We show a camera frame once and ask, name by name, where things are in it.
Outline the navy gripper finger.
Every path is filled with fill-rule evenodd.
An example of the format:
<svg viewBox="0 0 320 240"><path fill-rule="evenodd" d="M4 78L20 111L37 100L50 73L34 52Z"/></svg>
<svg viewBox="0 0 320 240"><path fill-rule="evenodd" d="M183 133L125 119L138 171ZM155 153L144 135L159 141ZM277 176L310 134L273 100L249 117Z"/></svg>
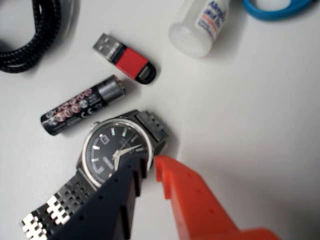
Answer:
<svg viewBox="0 0 320 240"><path fill-rule="evenodd" d="M120 160L117 171L93 189L83 175L58 193L55 240L128 240L131 237L136 198L148 176L152 159L135 153Z"/></svg>

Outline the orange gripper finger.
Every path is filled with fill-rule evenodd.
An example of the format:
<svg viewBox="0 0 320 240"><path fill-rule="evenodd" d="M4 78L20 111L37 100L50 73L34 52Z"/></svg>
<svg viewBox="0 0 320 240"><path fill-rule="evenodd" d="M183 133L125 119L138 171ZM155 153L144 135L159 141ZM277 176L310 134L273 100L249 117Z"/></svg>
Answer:
<svg viewBox="0 0 320 240"><path fill-rule="evenodd" d="M181 240L277 240L267 228L239 229L204 179L178 160L155 157L155 174L170 200Z"/></svg>

